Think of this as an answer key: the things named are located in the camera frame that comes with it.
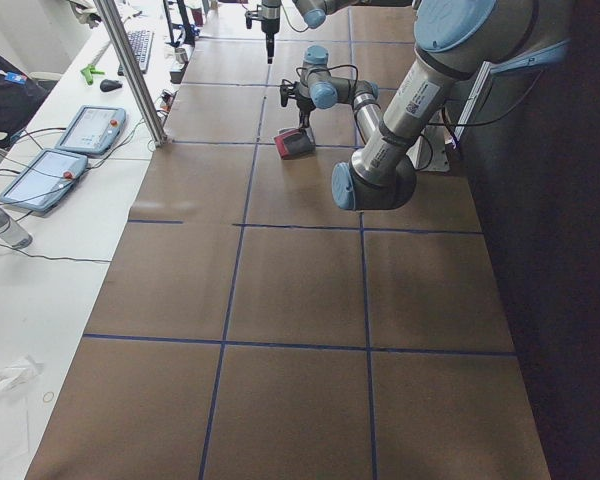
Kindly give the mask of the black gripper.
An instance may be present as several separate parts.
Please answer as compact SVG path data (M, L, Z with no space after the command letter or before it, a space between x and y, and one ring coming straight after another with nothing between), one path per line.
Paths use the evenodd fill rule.
M290 100L296 102L296 106L300 112L299 128L308 134L311 130L310 113L316 109L308 88L300 81L283 79L279 86L279 95L282 107L286 107Z
M275 35L280 29L280 0L262 0L255 10L245 13L246 28L251 29L254 22L261 24L261 30L266 34L267 64L272 64L275 56Z

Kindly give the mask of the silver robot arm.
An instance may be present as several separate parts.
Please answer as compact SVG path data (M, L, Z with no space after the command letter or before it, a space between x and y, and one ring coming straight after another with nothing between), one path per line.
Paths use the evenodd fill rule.
M349 6L371 7L412 7L417 9L420 2L412 0L299 0L293 2L308 29L317 29L329 15ZM254 22L261 24L265 35L267 63L272 64L275 55L275 35L280 31L280 15L283 10L281 1L260 1L254 10L245 12L246 28L251 29Z
M299 79L280 87L281 100L295 99L300 125L314 109L351 106L362 149L332 173L332 196L343 210L392 210L416 187L407 152L447 101L452 87L470 79L485 62L537 70L566 53L571 1L414 1L415 60L387 109L377 89L363 80L333 76L325 48L309 48Z

